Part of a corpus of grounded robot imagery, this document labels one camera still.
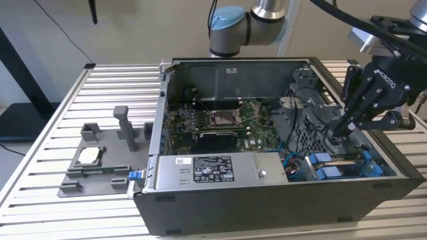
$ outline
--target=circuit board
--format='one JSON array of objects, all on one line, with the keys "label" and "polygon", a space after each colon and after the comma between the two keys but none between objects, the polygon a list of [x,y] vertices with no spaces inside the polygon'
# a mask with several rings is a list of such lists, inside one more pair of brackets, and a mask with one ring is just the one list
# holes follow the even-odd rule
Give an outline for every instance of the circuit board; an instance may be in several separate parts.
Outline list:
[{"label": "circuit board", "polygon": [[269,107],[261,101],[242,101],[237,109],[218,110],[185,104],[169,115],[174,155],[281,151]]}]

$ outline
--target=sticker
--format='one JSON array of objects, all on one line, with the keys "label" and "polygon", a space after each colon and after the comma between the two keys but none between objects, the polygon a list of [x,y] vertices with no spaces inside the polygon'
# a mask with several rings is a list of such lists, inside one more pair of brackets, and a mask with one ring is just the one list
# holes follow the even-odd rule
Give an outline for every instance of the sticker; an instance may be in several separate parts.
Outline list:
[{"label": "sticker", "polygon": [[226,69],[226,73],[227,74],[237,74],[238,73],[238,68],[235,68],[235,67],[234,68],[227,68]]},{"label": "sticker", "polygon": [[178,157],[175,164],[193,164],[193,158],[191,157]]},{"label": "sticker", "polygon": [[194,157],[193,166],[194,181],[198,184],[235,181],[234,164],[231,156]]}]

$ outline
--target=white wall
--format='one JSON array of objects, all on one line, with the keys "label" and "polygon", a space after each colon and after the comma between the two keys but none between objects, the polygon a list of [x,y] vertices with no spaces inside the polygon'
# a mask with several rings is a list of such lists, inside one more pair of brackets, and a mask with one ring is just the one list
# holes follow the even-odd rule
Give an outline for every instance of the white wall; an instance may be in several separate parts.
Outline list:
[{"label": "white wall", "polygon": [[[302,9],[289,56],[321,59],[369,58],[347,40],[350,27],[309,0]],[[99,64],[159,63],[173,57],[207,57],[207,15],[211,0],[98,0],[98,25],[87,0],[39,0],[75,43]],[[219,0],[247,10],[255,0]],[[405,17],[414,0],[339,0],[358,17],[374,14]],[[51,101],[59,102],[88,62],[32,0],[0,0],[0,26]],[[277,55],[278,46],[243,47],[241,56]],[[27,102],[0,65],[0,106]]]}]

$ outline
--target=aluminum table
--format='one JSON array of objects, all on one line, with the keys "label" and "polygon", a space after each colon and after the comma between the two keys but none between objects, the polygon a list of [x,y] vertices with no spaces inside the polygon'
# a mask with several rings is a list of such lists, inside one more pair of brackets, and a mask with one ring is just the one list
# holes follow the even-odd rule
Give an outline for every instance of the aluminum table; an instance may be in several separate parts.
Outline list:
[{"label": "aluminum table", "polygon": [[[323,63],[343,83],[350,63]],[[59,198],[59,185],[82,139],[83,124],[96,122],[102,129],[118,129],[119,121],[112,117],[116,105],[130,107],[128,119],[135,127],[153,122],[159,75],[159,65],[96,65],[83,71],[0,192],[0,240],[427,239],[427,183],[405,199],[381,204],[358,223],[178,237],[150,235],[134,201],[126,194]],[[427,125],[418,117],[415,120],[414,130],[386,134],[427,177]]]}]

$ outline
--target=black stand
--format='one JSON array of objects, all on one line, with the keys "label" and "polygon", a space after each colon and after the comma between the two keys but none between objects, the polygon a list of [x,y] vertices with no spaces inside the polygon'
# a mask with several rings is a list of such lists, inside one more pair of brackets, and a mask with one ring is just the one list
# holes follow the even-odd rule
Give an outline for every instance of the black stand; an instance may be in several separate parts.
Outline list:
[{"label": "black stand", "polygon": [[0,142],[32,142],[36,140],[59,103],[50,103],[2,28],[0,61],[31,101],[31,103],[12,104],[0,115]]}]

